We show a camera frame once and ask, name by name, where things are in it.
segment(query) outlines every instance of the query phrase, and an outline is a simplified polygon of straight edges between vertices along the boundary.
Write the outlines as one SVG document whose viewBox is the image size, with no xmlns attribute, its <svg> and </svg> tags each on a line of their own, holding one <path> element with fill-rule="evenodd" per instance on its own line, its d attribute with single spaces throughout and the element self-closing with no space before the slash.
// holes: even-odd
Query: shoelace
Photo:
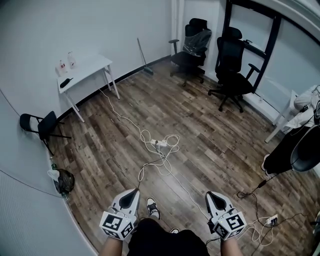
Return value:
<svg viewBox="0 0 320 256">
<path fill-rule="evenodd" d="M 152 203 L 149 205 L 150 214 L 154 212 L 158 212 L 157 205 L 155 203 Z"/>
</svg>

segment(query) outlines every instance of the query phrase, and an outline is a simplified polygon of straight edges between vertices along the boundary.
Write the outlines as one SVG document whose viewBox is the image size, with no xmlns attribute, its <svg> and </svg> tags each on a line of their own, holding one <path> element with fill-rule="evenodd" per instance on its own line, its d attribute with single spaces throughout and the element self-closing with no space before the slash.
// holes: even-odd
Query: person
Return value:
<svg viewBox="0 0 320 256">
<path fill-rule="evenodd" d="M 142 219 L 129 242 L 127 256 L 208 256 L 205 243 L 191 230 L 166 232 L 158 223 L 161 213 L 152 197 L 147 199 L 149 218 Z M 123 241 L 108 237 L 99 256 L 121 256 Z M 221 256 L 243 256 L 237 240 L 221 240 Z"/>
<path fill-rule="evenodd" d="M 285 126 L 292 129 L 279 145 L 263 158 L 261 169 L 268 177 L 292 169 L 291 154 L 307 131 L 315 125 L 314 111 L 320 101 L 320 85 L 311 86 L 294 100 L 294 107 L 300 111 Z"/>
</svg>

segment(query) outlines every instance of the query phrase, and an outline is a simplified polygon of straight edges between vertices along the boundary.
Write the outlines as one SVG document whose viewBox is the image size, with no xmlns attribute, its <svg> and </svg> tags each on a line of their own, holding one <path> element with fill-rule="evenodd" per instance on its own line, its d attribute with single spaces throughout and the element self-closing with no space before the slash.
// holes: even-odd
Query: broom handle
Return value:
<svg viewBox="0 0 320 256">
<path fill-rule="evenodd" d="M 143 57 L 143 60 L 144 60 L 144 64 L 145 64 L 145 66 L 147 67 L 146 59 L 145 59 L 144 53 L 143 53 L 143 51 L 142 51 L 142 49 L 141 49 L 141 45 L 140 45 L 139 38 L 137 38 L 137 40 L 138 40 L 138 45 L 139 45 L 139 48 L 140 48 L 140 52 L 141 52 L 142 57 Z"/>
</svg>

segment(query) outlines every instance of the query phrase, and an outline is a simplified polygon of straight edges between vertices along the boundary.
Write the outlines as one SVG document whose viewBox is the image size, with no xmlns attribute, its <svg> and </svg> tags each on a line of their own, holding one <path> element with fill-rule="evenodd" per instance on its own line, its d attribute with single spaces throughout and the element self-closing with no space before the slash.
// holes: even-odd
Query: broom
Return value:
<svg viewBox="0 0 320 256">
<path fill-rule="evenodd" d="M 146 63 L 146 59 L 145 59 L 144 53 L 142 52 L 142 49 L 141 49 L 141 45 L 140 45 L 139 38 L 137 38 L 137 40 L 138 40 L 138 45 L 139 45 L 139 48 L 140 48 L 140 52 L 141 52 L 141 54 L 142 54 L 142 57 L 143 57 L 143 60 L 144 60 L 144 64 L 145 64 L 145 67 L 143 68 L 143 70 L 144 70 L 145 72 L 147 72 L 148 74 L 153 75 L 153 74 L 154 74 L 154 72 L 152 71 L 152 69 L 151 69 L 151 68 L 149 68 L 149 67 L 147 66 L 147 63 Z"/>
</svg>

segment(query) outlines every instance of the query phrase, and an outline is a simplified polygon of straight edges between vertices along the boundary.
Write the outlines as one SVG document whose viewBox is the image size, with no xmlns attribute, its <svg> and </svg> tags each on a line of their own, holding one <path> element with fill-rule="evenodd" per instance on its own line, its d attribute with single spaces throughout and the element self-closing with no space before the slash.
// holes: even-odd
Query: white cloth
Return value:
<svg viewBox="0 0 320 256">
<path fill-rule="evenodd" d="M 312 127 L 315 125 L 315 121 L 313 118 L 314 110 L 317 107 L 318 101 L 320 101 L 319 92 L 320 92 L 320 85 L 314 85 L 311 86 L 308 90 L 306 90 L 304 93 L 299 95 L 294 100 L 294 107 L 297 110 L 302 110 L 304 106 L 308 106 L 307 111 L 303 113 L 298 113 L 294 118 L 292 118 L 285 126 L 290 128 L 299 128 L 303 126 L 309 119 L 310 121 L 307 122 L 305 125 L 306 127 Z"/>
</svg>

